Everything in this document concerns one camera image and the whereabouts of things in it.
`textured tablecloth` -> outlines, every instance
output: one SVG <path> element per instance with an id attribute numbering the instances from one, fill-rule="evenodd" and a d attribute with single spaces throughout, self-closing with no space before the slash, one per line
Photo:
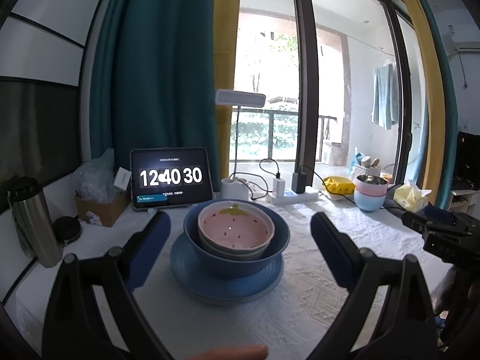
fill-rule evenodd
<path id="1" fill-rule="evenodd" d="M 347 292 L 337 287 L 332 274 L 310 236 L 310 218 L 325 211 L 337 228 L 350 235 L 359 247 L 369 247 L 382 257 L 418 257 L 429 289 L 433 290 L 450 265 L 422 250 L 422 237 L 404 227 L 386 210 L 365 214 L 347 201 L 336 203 L 321 197 L 317 202 L 269 206 L 288 223 L 290 245 L 284 252 L 285 270 L 280 284 L 269 294 L 249 303 L 215 307 L 200 303 L 180 287 L 172 274 L 170 248 L 182 232 L 187 209 L 172 209 L 172 234 L 142 288 L 134 292 L 141 310 L 158 337 L 176 358 L 225 345 L 265 343 L 270 359 L 304 359 L 319 342 L 338 314 Z M 83 235 L 65 253 L 81 258 L 102 255 L 112 245 L 124 245 L 140 231 L 150 215 L 131 209 L 112 229 L 83 224 Z M 36 349 L 48 296 L 58 267 L 36 267 L 15 293 L 17 325 Z M 357 341 L 368 342 L 381 309 L 385 288 L 377 292 L 372 310 Z M 113 342 L 124 347 L 108 315 L 101 291 L 96 290 L 99 307 Z"/>

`stainless steel thermos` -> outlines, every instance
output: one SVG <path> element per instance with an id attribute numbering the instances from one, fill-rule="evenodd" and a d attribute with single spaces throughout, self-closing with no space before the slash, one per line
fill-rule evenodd
<path id="1" fill-rule="evenodd" d="M 18 178 L 10 187 L 8 203 L 25 255 L 37 256 L 47 268 L 56 265 L 62 258 L 62 249 L 55 239 L 49 208 L 37 180 Z"/>

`plastic bag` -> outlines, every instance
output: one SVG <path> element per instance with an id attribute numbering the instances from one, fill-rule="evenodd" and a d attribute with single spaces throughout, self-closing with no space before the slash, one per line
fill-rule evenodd
<path id="1" fill-rule="evenodd" d="M 115 157 L 112 148 L 100 158 L 85 161 L 74 172 L 75 189 L 83 200 L 110 204 L 121 191 L 113 185 Z"/>
<path id="2" fill-rule="evenodd" d="M 354 165 L 360 165 L 361 159 L 365 157 L 360 151 L 358 150 L 358 147 L 355 147 L 355 155 L 352 158 L 352 161 L 350 162 L 350 168 L 349 168 L 349 175 L 353 174 L 353 166 Z"/>
<path id="3" fill-rule="evenodd" d="M 421 190 L 417 184 L 409 180 L 395 191 L 393 200 L 407 211 L 418 212 L 428 205 L 427 196 L 430 192 L 431 190 Z"/>

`digital clock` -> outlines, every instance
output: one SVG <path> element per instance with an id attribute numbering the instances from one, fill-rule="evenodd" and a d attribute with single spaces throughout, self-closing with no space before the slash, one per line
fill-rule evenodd
<path id="1" fill-rule="evenodd" d="M 130 169 L 135 209 L 174 207 L 213 198 L 203 148 L 132 150 Z"/>

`finger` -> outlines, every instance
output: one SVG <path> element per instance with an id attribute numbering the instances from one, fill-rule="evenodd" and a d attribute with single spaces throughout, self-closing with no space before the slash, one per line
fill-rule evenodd
<path id="1" fill-rule="evenodd" d="M 266 345 L 233 346 L 209 350 L 189 360 L 265 360 Z"/>

